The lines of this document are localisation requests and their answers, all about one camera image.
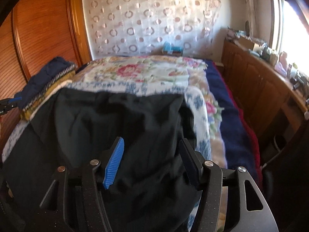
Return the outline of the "navy blue blanket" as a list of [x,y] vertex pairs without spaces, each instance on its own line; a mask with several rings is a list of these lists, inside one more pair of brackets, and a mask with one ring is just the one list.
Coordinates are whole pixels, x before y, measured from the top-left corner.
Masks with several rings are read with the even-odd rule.
[[206,78],[219,107],[223,108],[220,132],[225,145],[227,167],[244,166],[256,181],[260,176],[260,152],[257,136],[244,120],[233,95],[212,60],[207,64]]

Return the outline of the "pink floral quilt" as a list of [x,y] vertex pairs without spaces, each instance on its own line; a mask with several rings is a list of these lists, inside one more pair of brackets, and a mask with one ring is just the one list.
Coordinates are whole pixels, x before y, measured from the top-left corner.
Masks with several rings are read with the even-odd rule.
[[91,61],[73,77],[83,89],[107,89],[135,95],[180,93],[195,115],[197,150],[226,168],[225,145],[219,130],[222,110],[206,78],[206,62],[164,55],[105,57]]

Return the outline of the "folded navy clothes stack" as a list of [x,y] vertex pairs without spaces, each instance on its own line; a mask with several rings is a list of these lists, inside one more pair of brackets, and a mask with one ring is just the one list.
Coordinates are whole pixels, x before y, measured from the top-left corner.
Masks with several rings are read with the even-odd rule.
[[72,61],[66,61],[63,57],[55,57],[44,65],[41,70],[30,78],[25,87],[15,97],[21,97],[17,104],[20,110],[29,108],[35,100],[44,95],[60,78],[75,71],[77,65]]

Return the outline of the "black garment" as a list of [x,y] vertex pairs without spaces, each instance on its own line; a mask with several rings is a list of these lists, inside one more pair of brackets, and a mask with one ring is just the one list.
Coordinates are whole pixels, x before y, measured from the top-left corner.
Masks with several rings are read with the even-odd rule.
[[181,94],[61,89],[3,163],[25,231],[186,231],[199,199],[179,152],[195,144]]

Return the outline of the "blue white floral bedspread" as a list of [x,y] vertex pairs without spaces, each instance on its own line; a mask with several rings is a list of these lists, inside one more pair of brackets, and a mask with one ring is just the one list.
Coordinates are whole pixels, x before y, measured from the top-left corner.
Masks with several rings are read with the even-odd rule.
[[210,159],[209,136],[197,87],[73,82],[17,125],[3,150],[3,174],[16,203],[34,217],[57,167],[76,180],[121,137],[115,181],[102,191],[112,230],[186,230],[200,194],[178,145],[186,138]]

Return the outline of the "wooden sideboard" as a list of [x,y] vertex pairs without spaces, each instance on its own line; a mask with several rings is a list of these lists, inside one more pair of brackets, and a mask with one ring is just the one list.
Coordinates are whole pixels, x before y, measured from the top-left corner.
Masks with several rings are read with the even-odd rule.
[[305,122],[305,97],[262,59],[224,41],[223,78],[260,142],[291,141]]

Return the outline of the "window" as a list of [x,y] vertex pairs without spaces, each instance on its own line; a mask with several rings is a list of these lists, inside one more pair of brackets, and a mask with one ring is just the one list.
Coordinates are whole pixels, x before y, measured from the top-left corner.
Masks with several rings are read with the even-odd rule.
[[285,0],[271,0],[274,12],[273,48],[278,53],[278,63],[283,73],[293,71],[308,75],[308,32]]

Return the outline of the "wooden wardrobe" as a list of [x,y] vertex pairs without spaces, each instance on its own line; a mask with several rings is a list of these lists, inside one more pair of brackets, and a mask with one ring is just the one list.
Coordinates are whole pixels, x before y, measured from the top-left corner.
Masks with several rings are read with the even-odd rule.
[[1,24],[1,98],[12,98],[52,58],[84,64],[71,0],[19,0]]

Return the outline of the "teal box on headboard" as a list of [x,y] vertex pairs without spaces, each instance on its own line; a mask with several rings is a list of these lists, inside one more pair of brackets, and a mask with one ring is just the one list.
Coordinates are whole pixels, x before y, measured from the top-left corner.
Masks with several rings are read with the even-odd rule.
[[180,57],[183,55],[183,48],[180,46],[174,46],[169,42],[165,42],[162,48],[162,53],[164,55]]

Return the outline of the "circle patterned curtain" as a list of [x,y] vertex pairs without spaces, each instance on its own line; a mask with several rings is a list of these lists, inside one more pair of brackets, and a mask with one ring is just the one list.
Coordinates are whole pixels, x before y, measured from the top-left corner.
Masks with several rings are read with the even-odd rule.
[[165,44],[187,57],[211,53],[221,0],[83,0],[94,59],[156,55]]

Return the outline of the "clutter on sideboard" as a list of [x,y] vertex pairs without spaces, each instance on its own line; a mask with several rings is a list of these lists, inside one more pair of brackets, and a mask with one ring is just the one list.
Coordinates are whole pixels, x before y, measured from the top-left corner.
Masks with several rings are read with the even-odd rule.
[[299,71],[296,64],[288,63],[286,52],[277,53],[269,48],[264,41],[248,37],[245,32],[230,27],[226,29],[225,40],[271,67],[301,98],[301,105],[308,109],[308,76]]

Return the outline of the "yellow patterned folded cloth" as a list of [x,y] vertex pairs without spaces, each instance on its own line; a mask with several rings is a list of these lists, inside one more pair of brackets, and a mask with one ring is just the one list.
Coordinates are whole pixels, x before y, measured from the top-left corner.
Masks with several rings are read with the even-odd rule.
[[65,82],[67,80],[70,80],[74,75],[75,71],[72,71],[68,74],[66,74],[64,77],[60,78],[57,82],[55,82],[50,88],[47,89],[46,93],[39,97],[37,100],[33,102],[33,104],[24,110],[20,111],[20,118],[22,120],[30,120],[30,116],[34,113],[34,111],[38,108],[38,106],[51,94],[51,92],[59,86],[62,82]]

